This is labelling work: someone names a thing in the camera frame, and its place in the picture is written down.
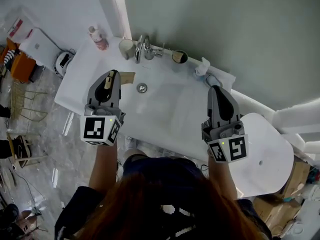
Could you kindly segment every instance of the cup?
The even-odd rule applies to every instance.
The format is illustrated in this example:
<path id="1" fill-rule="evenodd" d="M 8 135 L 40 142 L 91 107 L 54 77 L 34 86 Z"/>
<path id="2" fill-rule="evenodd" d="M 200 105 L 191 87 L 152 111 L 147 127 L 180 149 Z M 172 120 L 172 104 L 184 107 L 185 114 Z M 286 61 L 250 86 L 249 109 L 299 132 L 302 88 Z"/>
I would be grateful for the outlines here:
<path id="1" fill-rule="evenodd" d="M 129 60 L 133 56 L 135 56 L 136 52 L 136 45 L 130 39 L 124 39 L 119 43 L 119 50 L 121 55 L 126 59 Z"/>
<path id="2" fill-rule="evenodd" d="M 185 63 L 188 61 L 188 55 L 185 51 L 183 50 L 176 50 L 172 52 L 172 57 L 171 57 L 171 69 L 173 72 L 180 72 L 182 69 L 186 68 Z"/>

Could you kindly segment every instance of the faucet handle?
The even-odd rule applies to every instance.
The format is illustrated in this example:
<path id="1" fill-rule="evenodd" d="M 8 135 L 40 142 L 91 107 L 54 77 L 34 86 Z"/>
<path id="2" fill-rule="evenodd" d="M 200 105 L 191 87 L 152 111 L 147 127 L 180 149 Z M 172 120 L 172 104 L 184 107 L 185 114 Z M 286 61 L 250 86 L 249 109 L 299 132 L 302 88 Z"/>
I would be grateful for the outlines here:
<path id="1" fill-rule="evenodd" d="M 163 43 L 162 49 L 152 49 L 151 54 L 153 56 L 162 57 L 164 55 L 164 47 L 165 47 L 165 43 Z"/>

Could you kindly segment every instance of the cardboard box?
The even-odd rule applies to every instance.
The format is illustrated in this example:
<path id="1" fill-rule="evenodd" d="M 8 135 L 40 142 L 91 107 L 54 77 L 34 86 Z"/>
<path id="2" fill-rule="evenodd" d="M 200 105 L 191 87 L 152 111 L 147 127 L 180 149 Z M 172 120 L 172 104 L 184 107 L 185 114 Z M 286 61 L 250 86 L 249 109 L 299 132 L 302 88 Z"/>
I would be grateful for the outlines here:
<path id="1" fill-rule="evenodd" d="M 296 194 L 299 194 L 300 191 L 298 190 L 298 186 L 300 184 L 306 185 L 309 171 L 309 164 L 295 158 L 292 166 L 292 171 L 287 182 L 278 192 L 274 194 L 281 199 L 289 198 Z"/>
<path id="2" fill-rule="evenodd" d="M 301 205 L 294 199 L 283 202 L 272 195 L 256 197 L 253 207 L 273 236 L 281 234 L 287 223 L 295 218 L 301 209 Z"/>

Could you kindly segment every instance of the pink bottle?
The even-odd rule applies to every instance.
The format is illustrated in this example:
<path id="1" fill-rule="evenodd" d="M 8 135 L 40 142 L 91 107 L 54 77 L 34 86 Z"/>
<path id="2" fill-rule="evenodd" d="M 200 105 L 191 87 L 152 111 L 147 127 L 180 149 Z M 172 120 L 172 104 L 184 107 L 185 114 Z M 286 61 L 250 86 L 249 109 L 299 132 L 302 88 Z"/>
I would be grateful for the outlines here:
<path id="1" fill-rule="evenodd" d="M 104 51 L 108 49 L 109 44 L 107 39 L 103 38 L 99 32 L 98 29 L 95 29 L 95 27 L 90 26 L 89 27 L 89 34 L 92 40 L 94 41 L 96 47 L 98 47 L 99 50 Z"/>

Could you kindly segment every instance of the ceramic cup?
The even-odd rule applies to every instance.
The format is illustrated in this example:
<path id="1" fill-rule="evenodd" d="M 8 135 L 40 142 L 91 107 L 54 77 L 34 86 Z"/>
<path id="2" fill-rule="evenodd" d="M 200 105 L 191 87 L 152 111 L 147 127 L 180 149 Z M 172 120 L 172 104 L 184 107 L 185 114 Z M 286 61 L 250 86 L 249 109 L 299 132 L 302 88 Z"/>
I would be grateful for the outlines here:
<path id="1" fill-rule="evenodd" d="M 119 50 L 121 55 L 126 60 L 129 60 L 130 58 L 135 56 L 136 45 L 132 40 L 124 39 L 119 43 Z"/>
<path id="2" fill-rule="evenodd" d="M 189 58 L 188 54 L 183 50 L 176 50 L 176 52 L 182 53 L 183 55 L 181 57 L 180 62 L 177 62 L 175 60 L 174 55 L 172 54 L 171 69 L 173 72 L 179 72 L 180 70 L 185 69 L 186 68 L 185 63 L 188 61 L 188 58 Z"/>

